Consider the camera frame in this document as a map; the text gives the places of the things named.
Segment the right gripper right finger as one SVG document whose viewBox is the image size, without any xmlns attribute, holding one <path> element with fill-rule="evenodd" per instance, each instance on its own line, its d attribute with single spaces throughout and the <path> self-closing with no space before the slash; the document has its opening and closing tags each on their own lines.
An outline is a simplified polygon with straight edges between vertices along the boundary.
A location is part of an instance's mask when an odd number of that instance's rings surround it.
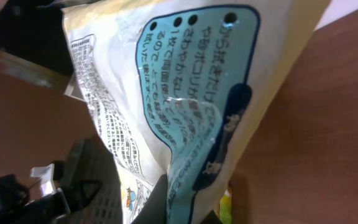
<svg viewBox="0 0 358 224">
<path fill-rule="evenodd" d="M 210 211 L 205 218 L 201 221 L 200 224 L 223 224 L 216 213 L 212 210 Z"/>
</svg>

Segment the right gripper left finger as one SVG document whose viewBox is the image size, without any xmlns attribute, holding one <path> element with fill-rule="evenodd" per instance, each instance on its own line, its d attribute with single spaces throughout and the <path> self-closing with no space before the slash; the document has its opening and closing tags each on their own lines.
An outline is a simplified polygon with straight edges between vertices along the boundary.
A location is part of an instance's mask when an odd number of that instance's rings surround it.
<svg viewBox="0 0 358 224">
<path fill-rule="evenodd" d="M 167 175 L 161 175 L 149 199 L 132 224 L 167 223 Z"/>
</svg>

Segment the green yellow snack packet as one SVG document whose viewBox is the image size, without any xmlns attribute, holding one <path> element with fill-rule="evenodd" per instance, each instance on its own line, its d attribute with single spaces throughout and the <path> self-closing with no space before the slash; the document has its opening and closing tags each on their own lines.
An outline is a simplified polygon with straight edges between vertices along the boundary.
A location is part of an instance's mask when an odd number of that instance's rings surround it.
<svg viewBox="0 0 358 224">
<path fill-rule="evenodd" d="M 232 224 L 232 189 L 228 187 L 219 201 L 219 219 L 222 224 Z"/>
</svg>

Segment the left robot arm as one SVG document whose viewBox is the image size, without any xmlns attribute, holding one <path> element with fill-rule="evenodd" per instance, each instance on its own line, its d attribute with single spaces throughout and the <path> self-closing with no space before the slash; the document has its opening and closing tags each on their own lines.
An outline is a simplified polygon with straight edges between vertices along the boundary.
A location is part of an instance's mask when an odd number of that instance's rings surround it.
<svg viewBox="0 0 358 224">
<path fill-rule="evenodd" d="M 34 167 L 30 176 L 40 184 L 42 197 L 30 201 L 30 187 L 19 183 L 14 174 L 0 177 L 0 223 L 55 223 L 91 204 L 101 190 L 95 179 L 77 180 L 63 185 L 64 162 Z"/>
</svg>

